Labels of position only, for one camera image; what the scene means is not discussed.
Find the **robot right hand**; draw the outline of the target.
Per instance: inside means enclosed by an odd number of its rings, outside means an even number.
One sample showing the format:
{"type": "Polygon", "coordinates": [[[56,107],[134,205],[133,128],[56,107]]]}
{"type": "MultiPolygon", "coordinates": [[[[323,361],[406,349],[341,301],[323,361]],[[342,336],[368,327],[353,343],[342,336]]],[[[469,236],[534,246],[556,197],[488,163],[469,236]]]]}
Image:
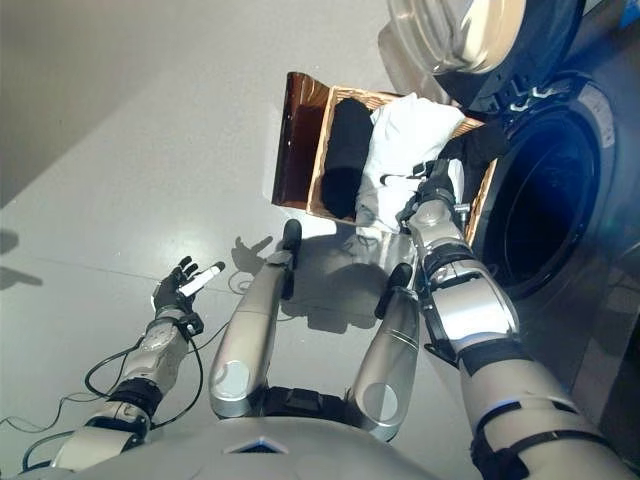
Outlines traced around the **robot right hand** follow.
{"type": "Polygon", "coordinates": [[[440,189],[451,194],[455,204],[461,204],[465,190],[464,166],[457,158],[431,159],[414,165],[409,174],[383,174],[380,183],[392,193],[401,194],[406,201],[416,202],[440,189]]]}

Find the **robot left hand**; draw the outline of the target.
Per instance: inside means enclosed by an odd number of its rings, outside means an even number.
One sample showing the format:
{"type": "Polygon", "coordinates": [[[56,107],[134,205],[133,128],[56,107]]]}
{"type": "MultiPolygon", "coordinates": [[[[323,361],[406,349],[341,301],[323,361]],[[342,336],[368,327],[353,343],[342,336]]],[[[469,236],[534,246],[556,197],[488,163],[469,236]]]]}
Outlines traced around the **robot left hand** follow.
{"type": "Polygon", "coordinates": [[[184,313],[193,311],[193,304],[200,292],[214,277],[226,268],[218,261],[204,270],[193,261],[191,256],[183,257],[178,264],[155,287],[151,302],[156,314],[168,309],[184,313]]]}

